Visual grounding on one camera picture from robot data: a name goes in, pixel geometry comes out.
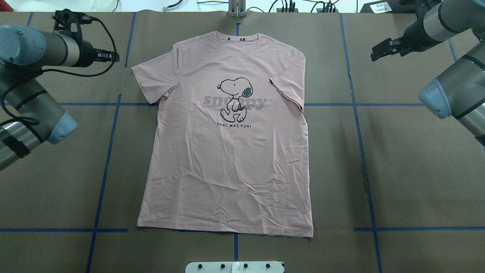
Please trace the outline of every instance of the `white label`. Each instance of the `white label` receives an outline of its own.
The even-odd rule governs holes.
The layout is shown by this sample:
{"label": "white label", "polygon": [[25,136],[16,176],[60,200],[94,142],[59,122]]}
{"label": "white label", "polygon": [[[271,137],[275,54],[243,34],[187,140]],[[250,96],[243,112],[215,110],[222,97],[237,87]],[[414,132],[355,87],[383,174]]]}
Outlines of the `white label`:
{"label": "white label", "polygon": [[391,7],[389,7],[389,4],[387,2],[370,5],[370,7],[374,13],[384,13],[384,12],[392,11]]}

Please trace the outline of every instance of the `blue tape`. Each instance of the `blue tape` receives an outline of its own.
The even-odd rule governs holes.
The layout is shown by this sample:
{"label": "blue tape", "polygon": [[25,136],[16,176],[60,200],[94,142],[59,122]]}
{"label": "blue tape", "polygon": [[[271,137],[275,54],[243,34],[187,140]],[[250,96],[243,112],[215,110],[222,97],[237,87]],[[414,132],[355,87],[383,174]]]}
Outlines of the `blue tape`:
{"label": "blue tape", "polygon": [[[0,228],[1,232],[59,232],[59,233],[91,233],[92,228]],[[127,228],[103,228],[97,230],[101,233],[126,233]]]}
{"label": "blue tape", "polygon": [[111,128],[110,144],[108,146],[108,154],[106,156],[106,163],[104,165],[103,181],[101,183],[101,191],[99,193],[99,200],[98,200],[98,203],[97,203],[96,220],[95,220],[95,223],[94,223],[93,236],[91,238],[91,247],[89,248],[89,256],[88,256],[88,263],[87,263],[87,266],[86,266],[86,273],[90,272],[91,262],[93,261],[94,246],[96,244],[97,227],[99,225],[99,217],[101,215],[101,205],[103,203],[104,189],[105,189],[105,186],[106,186],[106,178],[108,177],[108,167],[109,167],[110,159],[111,159],[111,151],[113,149],[113,138],[114,138],[114,132],[116,130],[116,123],[118,121],[118,113],[119,113],[119,110],[120,110],[120,103],[121,103],[121,94],[118,96],[118,102],[116,104],[116,110],[114,112],[113,127]]}
{"label": "blue tape", "polygon": [[[355,228],[355,232],[372,232],[372,228]],[[378,232],[406,231],[485,231],[485,226],[425,226],[425,227],[381,227]]]}
{"label": "blue tape", "polygon": [[362,134],[361,134],[361,131],[360,131],[360,123],[359,123],[359,117],[358,117],[358,112],[357,112],[356,94],[354,92],[354,82],[353,82],[352,77],[350,75],[349,52],[348,52],[348,49],[347,49],[347,40],[345,39],[345,28],[344,28],[344,25],[343,25],[342,13],[340,13],[339,15],[340,15],[340,27],[342,29],[343,48],[345,50],[345,60],[347,61],[347,74],[349,76],[350,89],[352,90],[352,103],[353,103],[353,106],[354,106],[354,116],[355,116],[356,126],[357,126],[357,136],[358,136],[358,139],[359,139],[360,156],[362,158],[362,164],[364,166],[364,172],[365,172],[365,182],[366,182],[366,187],[367,187],[367,202],[368,202],[368,205],[369,205],[369,214],[370,214],[370,217],[371,217],[372,235],[374,237],[375,256],[377,258],[377,268],[379,270],[379,273],[382,273],[381,253],[380,253],[380,250],[379,250],[379,240],[377,238],[377,230],[376,230],[375,217],[374,217],[374,208],[373,208],[373,205],[372,205],[371,186],[369,184],[369,174],[367,172],[367,164],[366,164],[365,154],[364,154],[364,144],[362,142]]}
{"label": "blue tape", "polygon": [[158,106],[158,103],[149,104],[147,102],[64,102],[62,106]]}
{"label": "blue tape", "polygon": [[29,16],[29,20],[27,21],[27,26],[30,27],[30,23],[32,22],[33,12],[31,12]]}
{"label": "blue tape", "polygon": [[239,261],[239,235],[234,233],[234,260]]}
{"label": "blue tape", "polygon": [[133,37],[133,28],[135,26],[135,18],[136,18],[136,12],[133,13],[133,18],[131,19],[131,28],[129,30],[128,46],[126,47],[125,67],[127,67],[127,65],[128,65],[129,49],[131,47],[131,38]]}
{"label": "blue tape", "polygon": [[305,106],[424,107],[422,103],[305,103]]}
{"label": "blue tape", "polygon": [[448,45],[450,46],[450,51],[452,52],[453,61],[456,62],[456,55],[454,53],[453,45],[451,40],[448,39]]}

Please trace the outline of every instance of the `wire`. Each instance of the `wire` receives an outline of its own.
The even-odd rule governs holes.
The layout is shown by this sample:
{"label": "wire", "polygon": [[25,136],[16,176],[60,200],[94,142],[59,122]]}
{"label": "wire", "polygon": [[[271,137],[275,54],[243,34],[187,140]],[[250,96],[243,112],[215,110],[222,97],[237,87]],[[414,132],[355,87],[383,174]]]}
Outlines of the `wire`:
{"label": "wire", "polygon": [[118,5],[121,7],[121,0],[116,1],[116,6],[114,7],[114,9],[111,12],[114,12],[118,8]]}
{"label": "wire", "polygon": [[[101,26],[103,26],[104,30],[106,31],[106,33],[110,37],[111,43],[113,44],[114,55],[116,56],[116,54],[117,54],[116,46],[114,45],[114,40],[113,40],[113,37],[111,36],[111,33],[108,31],[108,29],[106,28],[106,26],[104,25],[104,23],[100,19],[98,19],[96,17],[91,17],[91,19],[93,21],[99,22],[101,24]],[[69,72],[69,71],[64,71],[64,70],[59,70],[59,69],[46,69],[46,70],[41,70],[41,72],[45,73],[45,72],[54,71],[54,72],[59,72],[59,73],[64,73],[64,74],[69,74],[69,75],[79,76],[79,77],[96,77],[96,76],[99,76],[99,75],[102,75],[102,74],[108,72],[108,70],[110,70],[111,67],[114,65],[114,62],[115,62],[115,60],[113,59],[110,66],[108,66],[108,68],[106,68],[104,71],[102,71],[100,73],[96,73],[96,74],[91,74],[91,75],[77,74],[77,73],[72,73],[72,72]]]}
{"label": "wire", "polygon": [[203,1],[203,2],[197,2],[197,4],[205,4],[205,3],[229,4],[229,2],[222,2],[222,1]]}
{"label": "wire", "polygon": [[332,1],[329,1],[327,3],[327,6],[324,5],[323,9],[320,11],[321,13],[332,13],[335,12],[335,5],[332,3]]}
{"label": "wire", "polygon": [[273,8],[273,6],[276,4],[276,2],[278,2],[278,0],[275,0],[275,1],[273,2],[273,4],[271,4],[270,10],[269,10],[268,12],[271,12],[271,9],[272,9],[272,8]]}
{"label": "wire", "polygon": [[171,5],[169,5],[169,6],[166,6],[165,8],[167,8],[167,9],[169,9],[169,8],[173,8],[173,7],[176,7],[176,6],[180,5],[180,3],[182,3],[182,0],[178,0],[178,2],[177,2],[177,3],[175,3],[175,4],[171,4]]}
{"label": "wire", "polygon": [[322,3],[322,4],[323,4],[323,8],[325,9],[325,2],[323,2],[323,1],[318,1],[318,2],[316,2],[316,3],[313,5],[313,7],[311,8],[310,13],[312,13],[312,12],[313,12],[313,9],[314,9],[314,8],[315,8],[315,6],[317,6],[319,3]]}
{"label": "wire", "polygon": [[10,112],[8,109],[7,109],[7,106],[5,106],[5,97],[7,96],[8,93],[10,93],[10,91],[14,90],[15,88],[19,87],[19,85],[23,84],[24,82],[20,82],[20,83],[17,83],[13,86],[11,86],[10,88],[8,88],[5,92],[3,92],[1,95],[0,95],[0,102],[1,102],[1,107],[2,109],[5,111],[5,113],[7,113],[7,115],[11,116],[12,118],[9,119],[9,120],[6,120],[2,123],[0,123],[0,126],[4,126],[8,123],[11,123],[11,122],[14,122],[14,121],[19,121],[21,122],[22,124],[24,125],[38,125],[39,124],[39,121],[34,119],[34,118],[30,118],[30,117],[19,117],[19,116],[16,116],[14,114],[12,114],[12,112]]}
{"label": "wire", "polygon": [[260,9],[260,8],[258,8],[258,7],[250,7],[250,8],[248,8],[247,10],[250,10],[250,9],[259,9],[259,10],[261,10],[262,12],[264,12],[262,9]]}

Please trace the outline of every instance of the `snoopy print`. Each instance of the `snoopy print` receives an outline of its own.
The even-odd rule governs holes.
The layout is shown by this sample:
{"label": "snoopy print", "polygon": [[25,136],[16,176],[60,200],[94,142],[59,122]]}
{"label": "snoopy print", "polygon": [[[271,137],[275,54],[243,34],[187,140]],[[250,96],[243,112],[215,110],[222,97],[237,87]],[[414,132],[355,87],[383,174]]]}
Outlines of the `snoopy print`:
{"label": "snoopy print", "polygon": [[253,87],[246,78],[223,80],[217,89],[229,94],[232,98],[227,102],[226,109],[221,109],[221,117],[228,122],[242,122],[246,118],[246,106],[241,106],[241,97],[248,98],[253,94]]}

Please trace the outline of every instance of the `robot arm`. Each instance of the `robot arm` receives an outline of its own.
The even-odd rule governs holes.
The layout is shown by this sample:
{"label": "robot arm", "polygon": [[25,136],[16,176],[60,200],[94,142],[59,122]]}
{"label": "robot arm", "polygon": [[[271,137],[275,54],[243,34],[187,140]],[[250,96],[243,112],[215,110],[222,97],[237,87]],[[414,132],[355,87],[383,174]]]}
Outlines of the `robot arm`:
{"label": "robot arm", "polygon": [[425,51],[472,29],[480,43],[425,87],[419,98],[439,118],[455,117],[485,146],[485,0],[416,0],[416,12],[417,20],[402,37],[372,48],[372,61]]}
{"label": "robot arm", "polygon": [[[82,39],[81,25],[97,18],[70,10],[56,11],[56,33],[39,31],[27,26],[0,26],[0,101],[2,108],[12,117],[0,123],[0,171],[45,141],[56,144],[77,128],[72,117],[35,80],[46,71],[43,66],[87,67],[94,61],[108,62],[110,66],[119,55],[114,51],[94,49]],[[71,31],[76,24],[77,31]],[[7,110],[5,101],[21,115]]]}

